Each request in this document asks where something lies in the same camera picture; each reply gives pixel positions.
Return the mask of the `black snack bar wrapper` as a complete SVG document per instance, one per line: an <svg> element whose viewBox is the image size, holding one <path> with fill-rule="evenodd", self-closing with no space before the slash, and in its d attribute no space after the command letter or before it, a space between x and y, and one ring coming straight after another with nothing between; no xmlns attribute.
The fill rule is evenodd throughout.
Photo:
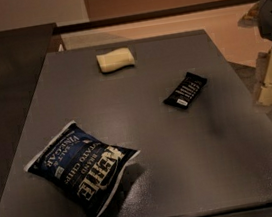
<svg viewBox="0 0 272 217"><path fill-rule="evenodd" d="M207 84L207 79L194 73L187 72L184 79L163 103L180 109L188 109Z"/></svg>

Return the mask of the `yellow sponge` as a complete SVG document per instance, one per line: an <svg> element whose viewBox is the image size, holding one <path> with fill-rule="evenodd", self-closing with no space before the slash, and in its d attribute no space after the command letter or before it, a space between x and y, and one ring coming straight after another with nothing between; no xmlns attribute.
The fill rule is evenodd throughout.
<svg viewBox="0 0 272 217"><path fill-rule="evenodd" d="M135 64L134 57L126 47L104 53L97 56L98 65L103 73L111 73L128 65Z"/></svg>

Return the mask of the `blue kettle chip bag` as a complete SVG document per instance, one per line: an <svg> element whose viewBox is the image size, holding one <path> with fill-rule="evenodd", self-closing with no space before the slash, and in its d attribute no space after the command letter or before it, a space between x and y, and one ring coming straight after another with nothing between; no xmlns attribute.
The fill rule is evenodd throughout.
<svg viewBox="0 0 272 217"><path fill-rule="evenodd" d="M99 217L114 197L124 169L138 150L108 145L69 122L24 170L43 177Z"/></svg>

